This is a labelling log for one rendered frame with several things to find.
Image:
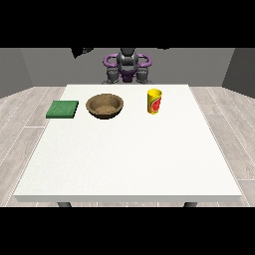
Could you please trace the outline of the yellow cup with melon print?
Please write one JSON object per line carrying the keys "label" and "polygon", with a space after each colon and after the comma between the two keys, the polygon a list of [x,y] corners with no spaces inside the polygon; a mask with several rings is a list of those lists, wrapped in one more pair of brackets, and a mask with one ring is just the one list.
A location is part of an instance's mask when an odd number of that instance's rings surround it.
{"label": "yellow cup with melon print", "polygon": [[147,111],[155,115],[158,113],[160,102],[162,97],[162,91],[152,88],[147,91]]}

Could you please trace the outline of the green square pad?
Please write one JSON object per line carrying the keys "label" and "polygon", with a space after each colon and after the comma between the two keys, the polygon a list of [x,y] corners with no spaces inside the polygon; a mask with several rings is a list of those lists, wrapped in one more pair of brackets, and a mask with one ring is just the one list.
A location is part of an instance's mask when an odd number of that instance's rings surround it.
{"label": "green square pad", "polygon": [[75,116],[78,101],[52,101],[47,113],[47,119],[72,119]]}

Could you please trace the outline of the brown wooden bowl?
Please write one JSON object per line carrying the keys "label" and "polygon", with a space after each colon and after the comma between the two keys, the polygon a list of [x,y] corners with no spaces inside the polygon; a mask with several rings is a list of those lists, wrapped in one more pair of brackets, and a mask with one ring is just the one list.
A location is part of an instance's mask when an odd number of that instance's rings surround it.
{"label": "brown wooden bowl", "polygon": [[123,99],[113,94],[95,95],[86,102],[86,108],[89,113],[100,120],[114,118],[121,112],[123,107]]}

